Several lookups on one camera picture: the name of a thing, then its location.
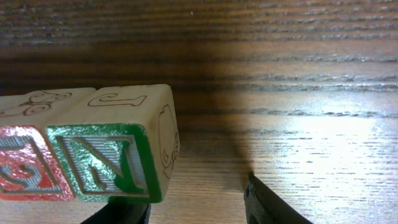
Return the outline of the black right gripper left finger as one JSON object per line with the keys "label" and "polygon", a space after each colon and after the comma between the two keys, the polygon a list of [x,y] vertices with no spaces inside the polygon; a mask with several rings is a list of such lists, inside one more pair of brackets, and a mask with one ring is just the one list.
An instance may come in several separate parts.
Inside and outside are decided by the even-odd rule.
{"label": "black right gripper left finger", "polygon": [[81,224],[148,224],[151,204],[109,203]]}

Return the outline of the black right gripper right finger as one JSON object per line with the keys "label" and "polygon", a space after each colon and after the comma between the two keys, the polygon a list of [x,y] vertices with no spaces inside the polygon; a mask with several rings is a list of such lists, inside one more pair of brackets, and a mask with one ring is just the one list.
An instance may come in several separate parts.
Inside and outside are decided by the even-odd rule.
{"label": "black right gripper right finger", "polygon": [[312,224],[282,200],[253,172],[244,192],[247,224]]}

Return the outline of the green N wooden block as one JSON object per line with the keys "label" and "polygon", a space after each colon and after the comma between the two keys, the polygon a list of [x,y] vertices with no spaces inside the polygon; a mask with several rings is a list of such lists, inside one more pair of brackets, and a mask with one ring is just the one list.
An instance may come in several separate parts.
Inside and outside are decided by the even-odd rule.
{"label": "green N wooden block", "polygon": [[49,122],[46,133],[80,200],[165,198],[180,151],[169,85],[101,88]]}

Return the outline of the wooden block red E face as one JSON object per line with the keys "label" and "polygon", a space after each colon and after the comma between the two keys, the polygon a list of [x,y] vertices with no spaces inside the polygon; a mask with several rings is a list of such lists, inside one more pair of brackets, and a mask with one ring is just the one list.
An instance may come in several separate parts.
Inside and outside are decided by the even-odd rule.
{"label": "wooden block red E face", "polygon": [[75,194],[45,129],[95,88],[38,90],[1,98],[1,199],[71,201]]}

